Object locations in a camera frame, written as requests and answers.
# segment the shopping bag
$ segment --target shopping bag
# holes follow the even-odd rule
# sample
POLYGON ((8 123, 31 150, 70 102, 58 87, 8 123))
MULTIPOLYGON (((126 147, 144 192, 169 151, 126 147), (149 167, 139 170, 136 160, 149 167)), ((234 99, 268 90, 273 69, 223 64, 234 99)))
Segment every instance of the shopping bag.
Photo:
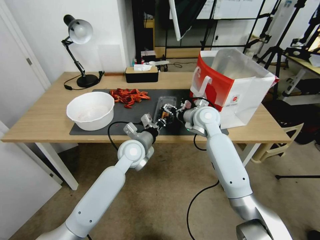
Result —
POLYGON ((201 51, 190 94, 220 111, 221 129, 246 125, 279 79, 237 49, 201 51))

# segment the tabletop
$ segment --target tabletop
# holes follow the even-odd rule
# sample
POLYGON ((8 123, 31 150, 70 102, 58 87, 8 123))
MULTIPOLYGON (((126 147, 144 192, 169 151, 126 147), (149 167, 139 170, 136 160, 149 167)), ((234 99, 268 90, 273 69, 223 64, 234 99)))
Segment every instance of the tabletop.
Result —
POLYGON ((310 62, 303 60, 303 59, 300 59, 300 58, 295 58, 295 57, 291 57, 291 56, 286 56, 286 57, 289 58, 290 60, 293 60, 294 62, 302 65, 303 67, 311 70, 315 74, 320 75, 320 67, 314 67, 314 66, 312 66, 312 64, 310 62))
MULTIPOLYGON (((63 83, 77 76, 77 72, 65 72, 40 99, 5 134, 3 142, 50 142, 50 143, 108 143, 108 136, 69 135, 73 122, 66 116, 66 107, 75 97, 93 89, 140 88, 140 89, 189 89, 191 72, 160 72, 156 83, 127 83, 124 76, 103 76, 101 82, 88 89, 67 90, 63 83)), ((76 78, 68 82, 78 88, 76 78)), ((288 143, 287 134, 261 104, 246 126, 230 128, 229 137, 234 143, 288 143)), ((125 135, 113 135, 114 142, 129 139, 125 135)), ((158 136, 157 143, 192 142, 193 136, 158 136)), ((206 138, 197 137, 197 142, 206 138)))

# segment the black box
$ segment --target black box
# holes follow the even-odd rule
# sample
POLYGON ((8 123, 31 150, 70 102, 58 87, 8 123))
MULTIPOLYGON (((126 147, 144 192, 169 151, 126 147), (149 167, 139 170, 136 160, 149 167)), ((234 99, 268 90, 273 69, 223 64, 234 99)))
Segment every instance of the black box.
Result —
POLYGON ((127 83, 137 82, 157 82, 158 81, 158 68, 152 66, 149 71, 134 71, 133 67, 126 68, 125 71, 127 83))

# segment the black cutting mat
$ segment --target black cutting mat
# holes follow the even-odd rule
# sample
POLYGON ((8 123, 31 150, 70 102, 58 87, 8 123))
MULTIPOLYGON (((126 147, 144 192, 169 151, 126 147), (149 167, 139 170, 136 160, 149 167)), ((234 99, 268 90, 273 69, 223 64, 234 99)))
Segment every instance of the black cutting mat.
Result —
MULTIPOLYGON (((106 92, 109 93, 110 89, 94 89, 93 92, 106 92)), ((140 91, 148 92, 148 96, 151 97, 150 100, 142 100, 140 103, 135 103, 132 108, 124 108, 123 103, 115 103, 113 108, 113 119, 115 121, 126 121, 126 122, 140 122, 141 117, 145 113, 150 113, 152 119, 154 112, 156 110, 158 98, 161 96, 175 96, 177 98, 177 103, 181 102, 182 98, 187 98, 189 96, 189 89, 140 89, 140 91)), ((119 123, 115 124, 110 128, 111 135, 126 135, 123 131, 125 124, 119 123)), ((143 126, 137 126, 138 130, 143 130, 143 126)), ((222 130, 222 133, 229 134, 228 130, 222 130)), ((76 124, 73 125, 70 135, 108 135, 108 126, 96 130, 96 131, 85 131, 79 128, 76 124)), ((168 128, 161 129, 160 135, 194 135, 194 133, 189 132, 184 125, 176 121, 170 124, 168 128)))

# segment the door hinge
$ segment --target door hinge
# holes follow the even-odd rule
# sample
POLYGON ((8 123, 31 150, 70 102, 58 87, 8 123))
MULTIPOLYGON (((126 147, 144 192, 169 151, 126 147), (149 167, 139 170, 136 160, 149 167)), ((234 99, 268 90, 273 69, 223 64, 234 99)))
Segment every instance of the door hinge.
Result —
POLYGON ((32 65, 30 58, 27 58, 27 62, 29 63, 30 66, 32 65))

